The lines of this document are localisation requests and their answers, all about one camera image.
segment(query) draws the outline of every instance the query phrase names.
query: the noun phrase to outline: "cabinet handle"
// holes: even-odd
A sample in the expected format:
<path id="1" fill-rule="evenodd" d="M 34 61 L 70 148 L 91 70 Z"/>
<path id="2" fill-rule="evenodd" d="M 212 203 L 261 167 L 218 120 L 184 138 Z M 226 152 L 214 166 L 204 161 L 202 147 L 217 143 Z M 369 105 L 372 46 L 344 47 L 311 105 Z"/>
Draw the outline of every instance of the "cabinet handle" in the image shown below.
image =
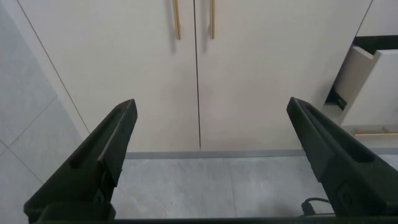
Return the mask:
<path id="1" fill-rule="evenodd" d="M 175 37 L 177 38 L 177 40 L 180 40 L 181 25 L 180 25 L 180 12 L 178 11 L 178 0 L 173 0 L 173 12 L 174 12 Z"/>
<path id="2" fill-rule="evenodd" d="M 209 0 L 210 2 L 210 39 L 215 37 L 215 5 L 216 0 Z"/>
<path id="3" fill-rule="evenodd" d="M 354 136 L 398 136 L 398 133 L 391 132 L 387 128 L 382 128 L 380 131 L 364 131 L 355 129 Z"/>

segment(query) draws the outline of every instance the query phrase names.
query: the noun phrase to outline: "baseboard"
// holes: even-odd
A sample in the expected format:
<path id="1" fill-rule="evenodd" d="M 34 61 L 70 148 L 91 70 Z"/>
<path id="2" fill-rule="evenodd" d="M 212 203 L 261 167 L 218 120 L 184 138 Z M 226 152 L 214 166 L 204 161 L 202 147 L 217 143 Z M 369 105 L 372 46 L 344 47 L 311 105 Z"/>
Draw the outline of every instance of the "baseboard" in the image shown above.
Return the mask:
<path id="1" fill-rule="evenodd" d="M 371 149 L 377 155 L 398 154 L 398 148 Z M 127 152 L 126 159 L 198 159 L 234 157 L 305 156 L 301 149 L 264 151 Z"/>

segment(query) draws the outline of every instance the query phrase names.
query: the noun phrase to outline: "cream cabinet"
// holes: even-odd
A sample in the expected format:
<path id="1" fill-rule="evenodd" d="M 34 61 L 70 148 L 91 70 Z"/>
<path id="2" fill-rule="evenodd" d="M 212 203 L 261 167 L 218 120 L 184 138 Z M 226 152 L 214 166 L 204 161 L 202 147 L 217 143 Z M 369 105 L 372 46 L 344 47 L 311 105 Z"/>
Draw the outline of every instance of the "cream cabinet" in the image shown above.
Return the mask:
<path id="1" fill-rule="evenodd" d="M 289 98 L 323 105 L 371 0 L 19 2 L 88 130 L 134 98 L 160 152 L 300 149 Z"/>

